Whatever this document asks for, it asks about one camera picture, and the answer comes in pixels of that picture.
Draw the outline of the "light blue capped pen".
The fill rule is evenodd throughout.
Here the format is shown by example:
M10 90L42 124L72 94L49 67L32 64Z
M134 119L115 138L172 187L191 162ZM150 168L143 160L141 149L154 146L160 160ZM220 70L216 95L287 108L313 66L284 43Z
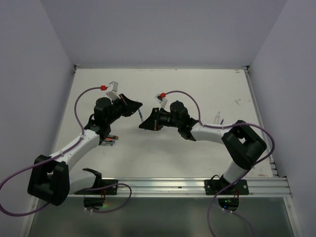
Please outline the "light blue capped pen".
M138 114L139 114L141 122L143 123L144 119L143 119L143 116L142 116L142 113L141 113L140 109L138 109Z

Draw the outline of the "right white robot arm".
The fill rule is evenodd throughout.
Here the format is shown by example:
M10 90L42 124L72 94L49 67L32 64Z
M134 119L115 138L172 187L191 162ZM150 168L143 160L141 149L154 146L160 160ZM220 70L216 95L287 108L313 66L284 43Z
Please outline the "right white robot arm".
M238 120L231 128L209 128L190 117L182 102L170 105L170 111L153 108L140 129L159 131L163 127L177 128L185 140L209 141L223 144L232 158L228 169L219 179L218 187L222 192L231 194L237 189L237 179L248 172L266 150L264 140L249 126Z

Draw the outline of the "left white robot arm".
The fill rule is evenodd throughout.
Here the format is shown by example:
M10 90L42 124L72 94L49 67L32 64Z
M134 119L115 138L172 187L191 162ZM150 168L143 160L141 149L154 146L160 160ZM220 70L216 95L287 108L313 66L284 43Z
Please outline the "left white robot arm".
M141 102L120 94L117 99L99 98L93 114L81 135L59 152L35 159L27 192L55 206L61 205L69 194L87 190L97 194L102 190L102 174L85 168L75 178L70 178L71 169L88 152L101 145L111 132L111 124L120 117L130 117L142 107Z

